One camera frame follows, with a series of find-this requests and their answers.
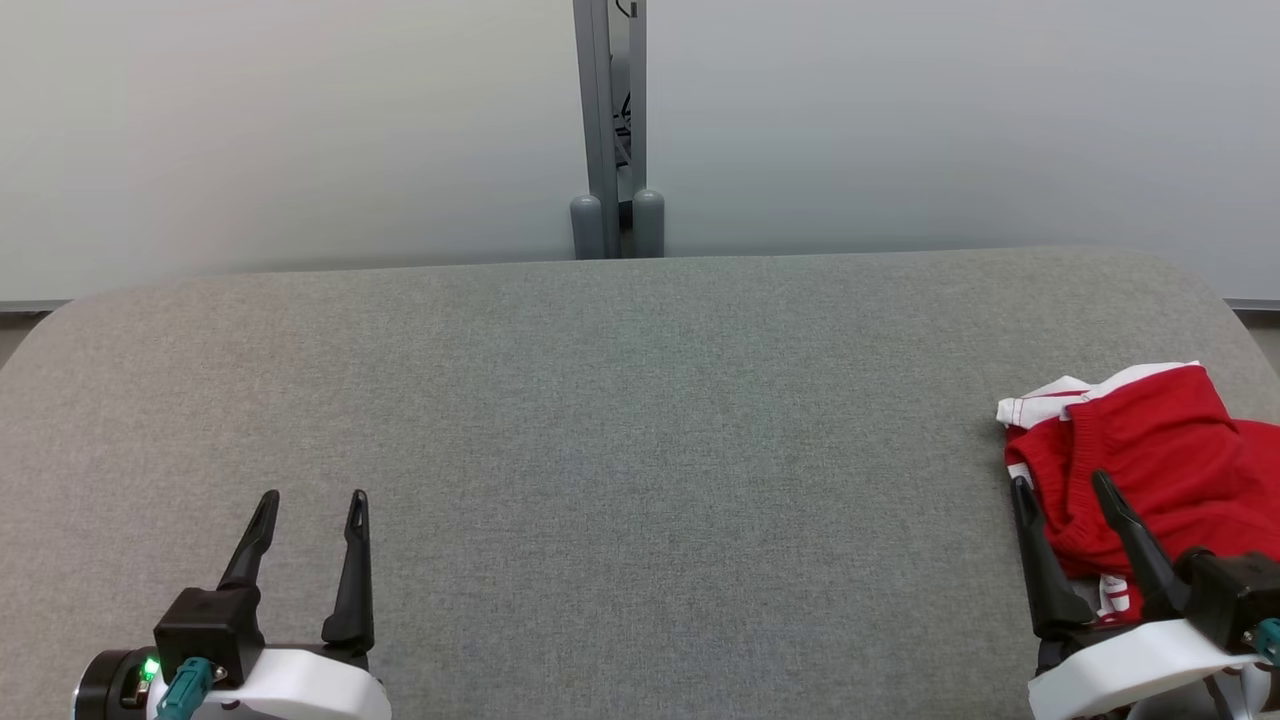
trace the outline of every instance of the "gray cushion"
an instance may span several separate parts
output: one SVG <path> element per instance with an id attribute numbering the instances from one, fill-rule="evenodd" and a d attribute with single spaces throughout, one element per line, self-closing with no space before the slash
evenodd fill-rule
<path id="1" fill-rule="evenodd" d="M 998 398 L 1201 360 L 1198 279 L 1015 250 L 195 279 L 74 302 L 0 372 L 0 716 L 216 583 L 259 493 L 269 641 L 319 638 L 370 493 L 399 717 L 1023 717 Z"/>

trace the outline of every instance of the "cable connector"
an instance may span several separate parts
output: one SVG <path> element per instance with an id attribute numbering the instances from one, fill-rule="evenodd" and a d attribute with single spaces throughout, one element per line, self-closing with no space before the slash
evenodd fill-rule
<path id="1" fill-rule="evenodd" d="M 214 664 L 191 657 L 178 667 L 173 684 L 156 706 L 156 720 L 191 720 L 214 689 Z"/>

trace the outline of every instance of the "white trim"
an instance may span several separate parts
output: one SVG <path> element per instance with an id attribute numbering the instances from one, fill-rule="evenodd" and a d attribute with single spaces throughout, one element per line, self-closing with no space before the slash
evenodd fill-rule
<path id="1" fill-rule="evenodd" d="M 1106 397 L 1124 386 L 1133 384 L 1152 375 L 1158 375 L 1160 373 L 1189 366 L 1199 366 L 1199 363 L 1148 363 L 1146 365 L 1132 365 L 1096 386 L 1091 386 L 1084 380 L 1070 375 L 1062 375 L 1052 383 L 1036 388 L 1021 397 L 1006 397 L 1005 400 L 1001 400 L 996 404 L 996 420 L 1006 428 L 1016 427 L 1028 430 L 1044 420 L 1051 420 L 1053 418 L 1070 420 L 1068 407 L 1071 405 Z M 1064 392 L 1074 392 L 1078 395 L 1056 395 L 1052 397 L 1043 397 L 1046 395 Z"/>

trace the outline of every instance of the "white wall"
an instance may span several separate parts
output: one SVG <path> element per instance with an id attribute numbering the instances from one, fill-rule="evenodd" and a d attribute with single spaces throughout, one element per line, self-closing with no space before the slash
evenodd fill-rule
<path id="1" fill-rule="evenodd" d="M 0 1 L 0 302 L 573 256 L 561 0 Z"/>
<path id="2" fill-rule="evenodd" d="M 1275 0 L 650 0 L 671 255 L 1106 243 L 1280 299 Z"/>

